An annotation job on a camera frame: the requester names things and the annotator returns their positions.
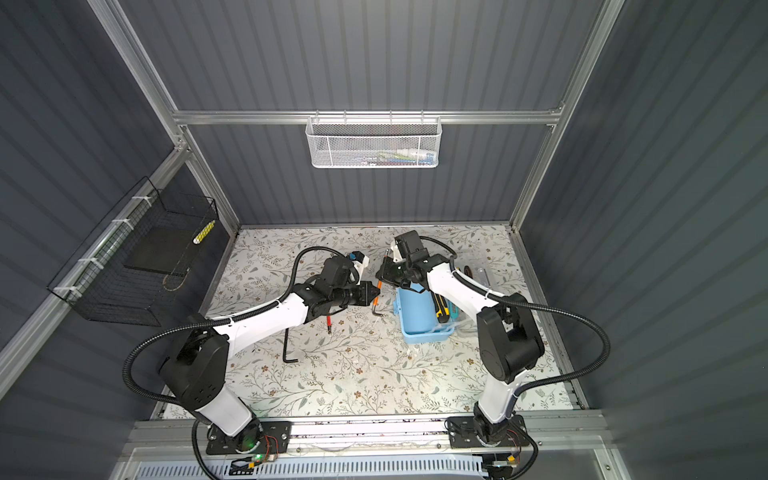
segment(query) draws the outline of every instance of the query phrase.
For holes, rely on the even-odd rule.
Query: white mesh basket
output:
[[[410,124],[306,122],[312,165],[318,168],[434,168],[440,120]]]

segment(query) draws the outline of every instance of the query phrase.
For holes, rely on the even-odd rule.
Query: black mounting plate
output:
[[[446,423],[452,423],[457,427],[457,432],[449,435],[451,439],[452,449],[481,449],[488,447],[483,445],[475,434],[473,427],[472,417],[469,415],[448,417],[445,420]],[[509,419],[511,425],[510,430],[525,430],[525,420],[520,415],[515,415]],[[514,446],[528,446],[531,443],[523,436],[517,433],[517,435],[504,435],[504,438],[497,444],[491,445],[493,447],[514,447]]]
[[[290,440],[290,427],[291,422],[261,422],[261,426],[264,428],[264,435],[274,437],[277,440],[277,453],[285,453],[288,451],[288,441]],[[207,455],[239,455],[237,453],[237,445],[231,437],[226,435],[215,435],[216,438],[208,439],[208,446],[205,448]],[[270,455],[275,452],[275,442],[270,439]],[[248,455],[255,455],[257,453],[266,454],[266,442],[261,442],[256,450]]]

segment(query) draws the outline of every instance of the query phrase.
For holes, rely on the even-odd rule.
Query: black wire basket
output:
[[[214,199],[153,188],[125,219],[113,220],[92,255],[77,260],[76,274],[62,268],[48,290],[88,320],[167,325],[217,220]]]

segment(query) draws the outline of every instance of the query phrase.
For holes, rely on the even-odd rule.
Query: wire basket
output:
[[[442,125],[306,122],[312,165],[318,168],[434,168]]]
[[[214,199],[153,189],[126,218],[113,220],[117,228],[91,257],[78,260],[81,272],[71,285],[60,284],[60,271],[48,290],[88,320],[167,324],[215,220]],[[152,245],[164,249],[162,264],[153,264]]]

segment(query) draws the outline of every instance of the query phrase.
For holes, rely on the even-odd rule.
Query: yellow object in basket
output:
[[[210,223],[208,225],[206,225],[205,227],[203,227],[203,229],[197,234],[197,237],[195,237],[194,240],[192,240],[192,243],[197,244],[197,243],[202,242],[203,238],[205,238],[205,236],[208,235],[208,232],[210,232],[214,228],[215,224],[216,224],[216,221],[215,220],[211,220]]]

